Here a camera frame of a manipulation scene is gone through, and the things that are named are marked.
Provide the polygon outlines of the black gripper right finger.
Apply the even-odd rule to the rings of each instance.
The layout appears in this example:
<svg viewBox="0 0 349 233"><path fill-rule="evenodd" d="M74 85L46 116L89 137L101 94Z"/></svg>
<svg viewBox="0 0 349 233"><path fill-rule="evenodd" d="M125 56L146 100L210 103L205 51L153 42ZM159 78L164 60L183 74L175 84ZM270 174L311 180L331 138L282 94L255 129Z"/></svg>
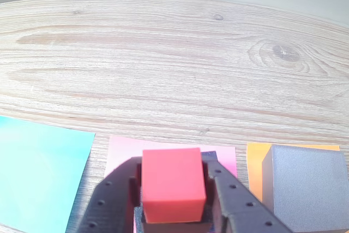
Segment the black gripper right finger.
<svg viewBox="0 0 349 233"><path fill-rule="evenodd" d="M215 232L291 232L215 159L203 160L207 201L202 222Z"/></svg>

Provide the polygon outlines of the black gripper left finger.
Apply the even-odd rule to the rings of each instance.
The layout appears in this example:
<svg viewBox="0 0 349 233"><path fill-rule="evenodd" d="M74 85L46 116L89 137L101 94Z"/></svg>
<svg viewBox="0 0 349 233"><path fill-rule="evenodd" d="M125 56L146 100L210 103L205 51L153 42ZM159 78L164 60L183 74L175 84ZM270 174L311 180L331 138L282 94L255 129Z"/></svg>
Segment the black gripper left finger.
<svg viewBox="0 0 349 233"><path fill-rule="evenodd" d="M132 157L94 189L77 232L133 232L141 200L141 157Z"/></svg>

